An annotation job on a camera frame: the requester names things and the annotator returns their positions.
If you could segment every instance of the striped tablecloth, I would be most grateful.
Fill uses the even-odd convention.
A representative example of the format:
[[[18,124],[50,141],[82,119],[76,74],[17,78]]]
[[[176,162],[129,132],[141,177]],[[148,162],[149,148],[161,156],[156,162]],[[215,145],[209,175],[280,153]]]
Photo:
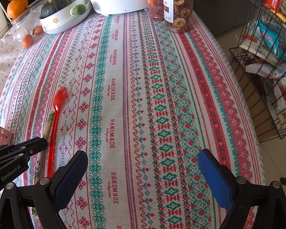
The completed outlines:
[[[218,228],[226,213],[199,171],[204,148],[235,175],[264,184],[237,80],[196,14],[193,23],[190,33],[173,34],[144,11],[91,13],[18,56],[0,99],[0,126],[13,142],[41,136],[65,86],[55,169],[78,149],[88,154],[86,175],[60,212],[67,228]],[[18,185],[32,184],[35,162]]]

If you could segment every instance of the dark cabinet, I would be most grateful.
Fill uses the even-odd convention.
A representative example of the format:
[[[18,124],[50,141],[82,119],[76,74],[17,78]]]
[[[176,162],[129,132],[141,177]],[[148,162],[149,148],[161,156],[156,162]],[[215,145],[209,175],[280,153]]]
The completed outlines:
[[[249,3],[245,0],[194,0],[194,10],[216,36],[244,22]]]

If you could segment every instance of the blue gripper pad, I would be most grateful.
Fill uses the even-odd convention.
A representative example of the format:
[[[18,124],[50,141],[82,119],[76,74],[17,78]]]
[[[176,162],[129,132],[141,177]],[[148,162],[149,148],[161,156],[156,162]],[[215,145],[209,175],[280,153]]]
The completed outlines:
[[[54,194],[53,207],[57,213],[68,206],[87,167],[87,154],[84,151],[77,151],[65,166],[56,171],[57,176],[56,173],[53,175],[50,190]]]
[[[229,213],[233,208],[231,187],[205,151],[198,154],[198,166],[218,205]]]

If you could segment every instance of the red plastic spoon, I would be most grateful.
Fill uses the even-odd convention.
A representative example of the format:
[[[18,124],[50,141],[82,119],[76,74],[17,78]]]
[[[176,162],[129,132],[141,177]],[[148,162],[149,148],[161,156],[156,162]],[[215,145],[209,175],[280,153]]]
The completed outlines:
[[[52,177],[53,175],[53,165],[54,165],[54,148],[56,142],[56,131],[58,125],[58,119],[60,114],[60,108],[64,99],[67,96],[67,89],[66,87],[61,87],[60,90],[55,94],[53,99],[53,107],[55,109],[54,118],[53,118],[53,127],[51,133],[51,140],[49,146],[49,158],[48,158],[48,165],[47,165],[47,177]]]

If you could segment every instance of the lid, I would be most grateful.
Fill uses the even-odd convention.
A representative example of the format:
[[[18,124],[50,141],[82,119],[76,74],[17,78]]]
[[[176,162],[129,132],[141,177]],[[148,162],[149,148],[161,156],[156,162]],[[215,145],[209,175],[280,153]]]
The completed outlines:
[[[26,15],[31,12],[31,8],[28,7],[25,11],[23,11],[19,16],[11,20],[12,25],[17,24],[21,19],[23,19]]]

